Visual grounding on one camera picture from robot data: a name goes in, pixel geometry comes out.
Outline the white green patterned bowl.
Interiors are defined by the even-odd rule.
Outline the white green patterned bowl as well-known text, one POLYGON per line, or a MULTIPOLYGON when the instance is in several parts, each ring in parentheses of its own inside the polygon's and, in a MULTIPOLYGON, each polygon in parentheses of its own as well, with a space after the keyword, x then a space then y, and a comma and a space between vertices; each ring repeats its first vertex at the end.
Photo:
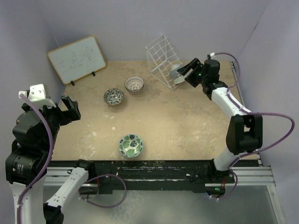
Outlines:
POLYGON ((182 82, 184 82, 184 81, 185 81, 185 78, 182 77, 182 76, 179 76, 179 77, 173 79, 173 83, 174 83, 174 84, 180 84, 180 83, 182 83, 182 82))

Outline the red rimmed dotted bowl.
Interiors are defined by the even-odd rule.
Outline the red rimmed dotted bowl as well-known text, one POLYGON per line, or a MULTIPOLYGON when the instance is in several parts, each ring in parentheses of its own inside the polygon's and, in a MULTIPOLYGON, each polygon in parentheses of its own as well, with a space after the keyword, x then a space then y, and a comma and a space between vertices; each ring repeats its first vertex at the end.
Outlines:
POLYGON ((175 79, 180 76, 177 70, 182 68, 183 66, 184 66, 183 64, 175 64, 171 67, 170 76, 172 79, 175 79))

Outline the white wire dish rack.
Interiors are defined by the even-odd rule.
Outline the white wire dish rack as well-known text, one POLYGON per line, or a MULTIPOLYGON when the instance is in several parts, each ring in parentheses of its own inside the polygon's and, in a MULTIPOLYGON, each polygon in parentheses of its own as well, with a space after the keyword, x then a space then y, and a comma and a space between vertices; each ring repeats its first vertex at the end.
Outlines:
POLYGON ((179 84, 171 77, 171 68, 181 61, 171 46, 167 36, 161 35, 145 46, 148 66, 151 75, 171 90, 175 90, 179 84))

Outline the green leaf pattern bowl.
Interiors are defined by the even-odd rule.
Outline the green leaf pattern bowl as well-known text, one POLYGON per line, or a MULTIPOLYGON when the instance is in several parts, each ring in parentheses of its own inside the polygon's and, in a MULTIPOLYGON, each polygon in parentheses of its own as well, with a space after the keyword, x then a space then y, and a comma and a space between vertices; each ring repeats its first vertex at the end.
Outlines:
POLYGON ((120 153, 127 158, 137 157, 144 148, 142 139, 135 134, 125 135, 118 144, 120 153))

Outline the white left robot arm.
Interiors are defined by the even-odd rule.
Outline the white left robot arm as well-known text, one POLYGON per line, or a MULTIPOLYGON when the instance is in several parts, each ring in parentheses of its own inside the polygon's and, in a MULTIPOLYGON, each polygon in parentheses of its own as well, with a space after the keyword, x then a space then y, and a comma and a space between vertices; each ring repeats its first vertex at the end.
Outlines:
POLYGON ((13 128, 15 140, 5 162, 6 179, 14 197, 15 222, 61 224, 66 206, 81 185, 96 178, 94 162, 79 159, 60 189, 48 201, 43 201, 45 175, 58 131, 61 126, 80 120, 78 102, 62 96, 61 100, 67 107, 62 111, 47 98, 37 102, 24 95, 21 98, 25 100, 22 105, 24 112, 13 128))

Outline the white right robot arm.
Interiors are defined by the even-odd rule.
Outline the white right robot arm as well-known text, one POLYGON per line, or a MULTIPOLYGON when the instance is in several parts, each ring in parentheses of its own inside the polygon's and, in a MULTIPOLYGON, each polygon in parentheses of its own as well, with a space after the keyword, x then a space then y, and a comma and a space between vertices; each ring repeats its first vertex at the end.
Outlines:
POLYGON ((174 70, 191 86, 201 85, 204 94, 229 118, 226 148, 212 160, 212 167, 208 170, 208 179, 212 182, 223 179, 224 172, 233 166, 237 158, 260 149, 263 144, 262 116, 251 114, 236 100, 228 86, 220 80, 219 71, 217 60, 207 59, 201 63, 197 58, 174 70))

